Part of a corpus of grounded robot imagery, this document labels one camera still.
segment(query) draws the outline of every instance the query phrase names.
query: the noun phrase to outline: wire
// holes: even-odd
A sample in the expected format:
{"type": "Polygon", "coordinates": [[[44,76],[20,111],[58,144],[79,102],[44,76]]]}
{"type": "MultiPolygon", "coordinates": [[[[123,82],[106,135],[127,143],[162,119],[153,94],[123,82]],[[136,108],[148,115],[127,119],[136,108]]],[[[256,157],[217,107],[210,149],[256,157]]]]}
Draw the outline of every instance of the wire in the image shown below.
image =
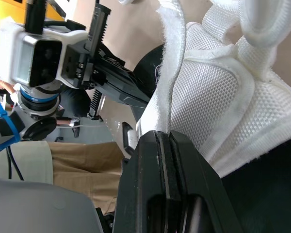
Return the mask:
{"type": "Polygon", "coordinates": [[[100,126],[95,126],[95,125],[77,125],[77,126],[57,126],[57,128],[61,128],[61,129],[72,129],[72,128],[79,128],[79,127],[87,127],[87,128],[100,128],[100,127],[104,127],[104,125],[100,125],[100,126]]]}
{"type": "Polygon", "coordinates": [[[20,170],[19,170],[19,168],[18,168],[18,166],[17,166],[17,164],[15,162],[15,159],[14,159],[12,151],[11,151],[11,146],[8,146],[6,148],[6,152],[8,153],[8,156],[11,159],[11,162],[12,162],[12,164],[13,164],[15,170],[16,170],[16,173],[18,174],[18,177],[20,178],[21,181],[23,181],[24,178],[23,178],[23,176],[22,176],[22,174],[21,174],[21,172],[20,172],[20,170]]]}
{"type": "Polygon", "coordinates": [[[12,164],[11,164],[11,159],[8,154],[8,149],[6,148],[6,156],[8,157],[8,166],[9,166],[9,180],[12,179],[12,164]]]}

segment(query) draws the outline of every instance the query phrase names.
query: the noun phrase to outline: blue ring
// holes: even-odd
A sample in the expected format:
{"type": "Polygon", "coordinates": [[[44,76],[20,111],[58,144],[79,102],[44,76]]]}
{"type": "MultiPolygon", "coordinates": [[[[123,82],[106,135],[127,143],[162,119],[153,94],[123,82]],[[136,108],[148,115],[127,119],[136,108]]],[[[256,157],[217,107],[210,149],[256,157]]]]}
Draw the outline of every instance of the blue ring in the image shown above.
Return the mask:
{"type": "Polygon", "coordinates": [[[20,90],[21,94],[28,100],[32,100],[38,103],[45,103],[45,102],[49,102],[52,101],[54,99],[56,99],[58,97],[59,94],[56,94],[55,96],[52,96],[50,98],[46,98],[46,99],[38,99],[38,98],[34,98],[31,97],[30,95],[28,95],[26,92],[24,92],[22,89],[20,90]]]}

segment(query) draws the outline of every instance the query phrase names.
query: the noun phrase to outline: tan pants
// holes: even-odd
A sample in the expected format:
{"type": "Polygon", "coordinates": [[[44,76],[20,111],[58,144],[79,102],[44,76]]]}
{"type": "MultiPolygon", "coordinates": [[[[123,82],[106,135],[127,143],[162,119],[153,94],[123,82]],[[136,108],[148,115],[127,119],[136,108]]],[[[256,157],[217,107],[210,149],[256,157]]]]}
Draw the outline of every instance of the tan pants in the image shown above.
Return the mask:
{"type": "Polygon", "coordinates": [[[54,185],[85,194],[104,214],[115,210],[124,158],[115,142],[49,143],[49,147],[54,185]]]}

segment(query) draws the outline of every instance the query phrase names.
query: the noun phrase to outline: yellow object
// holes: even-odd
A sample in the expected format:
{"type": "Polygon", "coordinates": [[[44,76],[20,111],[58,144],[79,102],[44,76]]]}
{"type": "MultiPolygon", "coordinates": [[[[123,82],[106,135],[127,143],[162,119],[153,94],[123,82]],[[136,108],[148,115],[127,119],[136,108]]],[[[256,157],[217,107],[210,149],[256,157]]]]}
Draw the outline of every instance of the yellow object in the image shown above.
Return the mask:
{"type": "MultiPolygon", "coordinates": [[[[0,21],[4,18],[11,17],[16,23],[24,24],[26,4],[26,0],[23,0],[22,3],[14,0],[0,0],[0,21]]],[[[64,20],[49,3],[47,5],[46,18],[56,21],[64,20]]]]}

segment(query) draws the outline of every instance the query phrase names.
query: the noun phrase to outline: black cable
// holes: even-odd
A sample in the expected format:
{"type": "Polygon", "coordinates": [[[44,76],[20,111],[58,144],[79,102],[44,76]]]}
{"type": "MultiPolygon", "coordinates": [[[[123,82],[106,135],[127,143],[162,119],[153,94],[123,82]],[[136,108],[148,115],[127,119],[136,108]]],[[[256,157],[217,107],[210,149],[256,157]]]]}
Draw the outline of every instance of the black cable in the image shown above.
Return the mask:
{"type": "Polygon", "coordinates": [[[11,159],[8,154],[8,149],[6,149],[6,156],[8,157],[8,166],[9,166],[9,180],[12,179],[12,164],[11,164],[11,159]]]}
{"type": "Polygon", "coordinates": [[[11,146],[7,147],[7,153],[8,153],[9,158],[11,159],[11,162],[12,162],[15,170],[16,170],[16,173],[18,174],[18,177],[20,178],[21,181],[23,181],[24,178],[23,178],[23,176],[22,176],[22,174],[21,174],[21,172],[20,172],[20,170],[15,162],[15,159],[14,159],[12,151],[11,151],[11,146]]]}

